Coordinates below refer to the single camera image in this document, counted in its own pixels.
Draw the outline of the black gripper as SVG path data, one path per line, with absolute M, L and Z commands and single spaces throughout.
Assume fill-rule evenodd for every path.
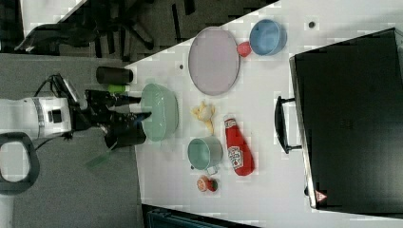
M 126 147 L 145 142 L 146 135 L 142 121 L 149 118 L 151 112 L 122 113 L 111 110 L 111 107 L 138 104 L 141 97 L 92 89 L 87 89 L 85 95 L 87 107 L 72 111 L 73 131 L 100 127 L 104 131 L 107 147 Z

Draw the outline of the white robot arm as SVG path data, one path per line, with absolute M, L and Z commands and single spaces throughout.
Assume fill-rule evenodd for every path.
M 24 132 L 30 139 L 63 136 L 72 138 L 78 131 L 99 127 L 104 131 L 107 147 L 118 148 L 142 144 L 145 134 L 142 121 L 149 112 L 118 112 L 119 106 L 133 105 L 139 97 L 111 94 L 107 91 L 86 91 L 86 107 L 71 98 L 32 97 L 1 101 L 1 131 Z

